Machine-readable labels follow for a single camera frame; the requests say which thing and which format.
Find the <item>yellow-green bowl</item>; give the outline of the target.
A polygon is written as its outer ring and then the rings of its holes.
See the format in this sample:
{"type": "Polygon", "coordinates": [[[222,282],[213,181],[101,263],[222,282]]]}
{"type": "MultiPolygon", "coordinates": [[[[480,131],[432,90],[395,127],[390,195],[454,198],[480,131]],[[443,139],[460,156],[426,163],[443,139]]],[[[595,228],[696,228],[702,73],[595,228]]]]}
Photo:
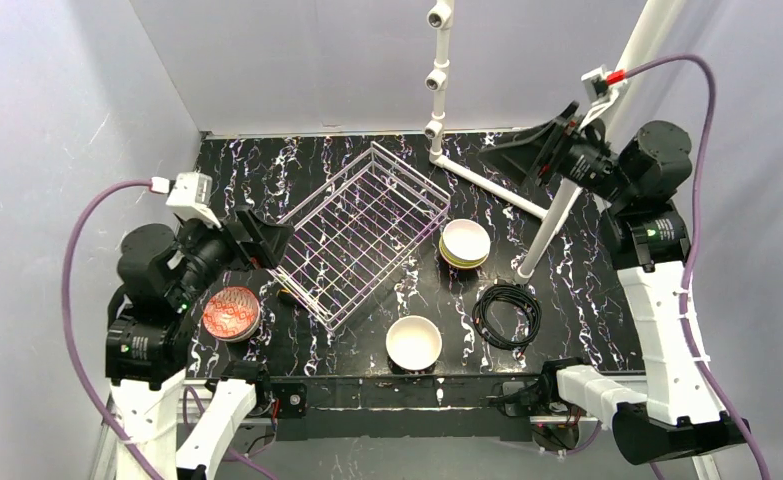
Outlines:
{"type": "Polygon", "coordinates": [[[471,270],[478,268],[481,266],[487,259],[488,255],[485,255],[484,257],[473,260],[473,261],[466,261],[466,260],[460,260],[456,257],[454,257],[449,250],[447,249],[444,240],[440,239],[438,244],[438,250],[441,255],[441,257],[453,268],[461,269],[461,270],[471,270]]]}

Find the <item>beige bowl white inside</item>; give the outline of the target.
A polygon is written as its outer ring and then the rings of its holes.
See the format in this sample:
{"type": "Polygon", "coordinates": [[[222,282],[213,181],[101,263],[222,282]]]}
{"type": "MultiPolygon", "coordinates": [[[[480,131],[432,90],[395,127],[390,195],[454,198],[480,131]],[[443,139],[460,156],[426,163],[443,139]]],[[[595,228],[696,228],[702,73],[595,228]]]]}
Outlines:
{"type": "Polygon", "coordinates": [[[387,331],[385,347],[389,359],[403,370],[422,371],[439,359],[443,338],[429,319],[410,315],[395,321],[387,331]]]}

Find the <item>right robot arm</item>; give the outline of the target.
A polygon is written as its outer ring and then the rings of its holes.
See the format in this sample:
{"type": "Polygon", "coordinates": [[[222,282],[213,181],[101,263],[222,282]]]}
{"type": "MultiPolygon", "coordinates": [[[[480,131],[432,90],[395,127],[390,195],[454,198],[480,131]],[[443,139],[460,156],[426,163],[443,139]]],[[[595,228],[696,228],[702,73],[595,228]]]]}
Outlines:
{"type": "Polygon", "coordinates": [[[560,175],[606,201],[600,233],[638,333],[647,389],[636,391],[569,358],[547,361],[519,396],[581,408],[612,430],[634,465],[741,444],[749,426],[733,420],[702,375],[698,328],[680,310],[692,245],[672,198],[692,172],[690,137],[653,120],[614,152],[604,124],[581,125],[577,108],[571,103],[547,123],[499,137],[480,159],[517,185],[542,186],[560,175]]]}

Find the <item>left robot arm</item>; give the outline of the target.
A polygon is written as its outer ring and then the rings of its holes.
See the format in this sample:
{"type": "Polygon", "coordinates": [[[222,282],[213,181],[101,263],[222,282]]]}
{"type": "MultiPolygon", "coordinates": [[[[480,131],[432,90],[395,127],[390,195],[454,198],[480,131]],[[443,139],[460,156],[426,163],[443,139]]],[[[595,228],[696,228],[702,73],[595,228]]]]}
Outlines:
{"type": "Polygon", "coordinates": [[[106,338],[106,376],[129,452],[118,458],[118,478],[213,478],[241,421],[259,400],[273,400],[267,367],[234,361],[184,444],[176,444],[189,308],[227,271],[277,267],[294,232],[243,207],[226,223],[147,224],[124,237],[117,271],[129,303],[106,338]]]}

